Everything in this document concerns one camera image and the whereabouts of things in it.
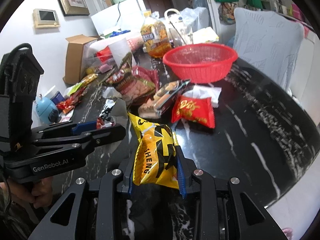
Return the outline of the left human hand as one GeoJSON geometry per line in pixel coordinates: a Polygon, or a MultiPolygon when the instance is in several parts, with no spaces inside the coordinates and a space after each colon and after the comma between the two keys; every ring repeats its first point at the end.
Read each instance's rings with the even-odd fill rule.
{"type": "Polygon", "coordinates": [[[26,203],[33,204],[36,209],[48,207],[53,200],[52,181],[53,177],[44,178],[30,190],[8,179],[12,200],[20,205],[26,203]]]}

